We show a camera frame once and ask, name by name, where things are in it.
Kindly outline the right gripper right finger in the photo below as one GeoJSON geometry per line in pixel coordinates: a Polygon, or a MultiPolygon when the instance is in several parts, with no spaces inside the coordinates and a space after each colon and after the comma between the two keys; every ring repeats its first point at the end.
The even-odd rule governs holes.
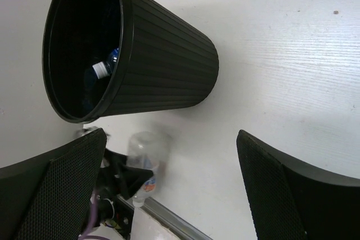
{"type": "Polygon", "coordinates": [[[313,166],[244,130],[236,144],[258,239],[359,239],[359,179],[313,166]]]}

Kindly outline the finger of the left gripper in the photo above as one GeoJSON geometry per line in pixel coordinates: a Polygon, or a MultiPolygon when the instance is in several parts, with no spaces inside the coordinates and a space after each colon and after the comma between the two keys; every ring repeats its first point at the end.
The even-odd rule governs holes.
{"type": "Polygon", "coordinates": [[[108,165],[104,168],[106,184],[111,193],[121,195],[125,200],[132,198],[138,190],[154,176],[151,169],[130,167],[129,156],[105,149],[104,160],[108,165]]]}

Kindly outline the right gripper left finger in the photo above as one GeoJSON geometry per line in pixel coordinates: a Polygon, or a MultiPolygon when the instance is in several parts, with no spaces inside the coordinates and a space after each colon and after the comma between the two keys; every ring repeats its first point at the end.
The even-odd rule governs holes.
{"type": "Polygon", "coordinates": [[[98,128],[1,168],[1,239],[77,239],[88,218],[106,142],[98,128]]]}

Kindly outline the clear bottle white blue label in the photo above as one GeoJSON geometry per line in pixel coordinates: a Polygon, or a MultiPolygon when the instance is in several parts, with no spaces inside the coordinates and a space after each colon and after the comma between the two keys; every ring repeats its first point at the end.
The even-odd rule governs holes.
{"type": "Polygon", "coordinates": [[[134,207],[142,207],[147,198],[160,190],[170,154],[170,139],[166,134],[139,132],[128,143],[127,166],[151,170],[153,176],[132,196],[134,207]]]}

